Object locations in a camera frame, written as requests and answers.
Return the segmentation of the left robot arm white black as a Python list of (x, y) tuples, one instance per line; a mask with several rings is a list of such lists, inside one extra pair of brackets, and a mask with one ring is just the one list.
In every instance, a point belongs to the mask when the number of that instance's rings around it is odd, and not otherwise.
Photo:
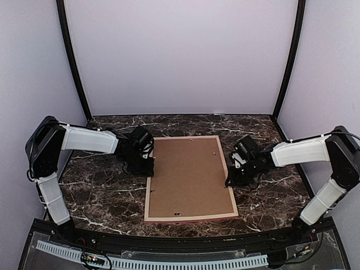
[(92, 129), (58, 121), (46, 116), (25, 145), (28, 158), (26, 176), (36, 184), (41, 203), (50, 220), (58, 227), (57, 235), (67, 245), (79, 241), (79, 232), (66, 206), (60, 184), (59, 163), (65, 151), (88, 151), (114, 155), (130, 175), (152, 177), (155, 146), (153, 135), (137, 126), (129, 133), (111, 129)]

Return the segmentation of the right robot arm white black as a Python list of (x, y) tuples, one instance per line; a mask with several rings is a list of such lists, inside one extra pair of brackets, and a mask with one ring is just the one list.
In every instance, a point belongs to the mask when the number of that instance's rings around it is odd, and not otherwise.
[(339, 125), (312, 137), (259, 145), (245, 136), (230, 153), (231, 166), (226, 187), (248, 186), (275, 168), (298, 165), (308, 179), (323, 176), (316, 194), (291, 222), (287, 239), (299, 244), (309, 230), (333, 209), (350, 190), (359, 185), (359, 136)]

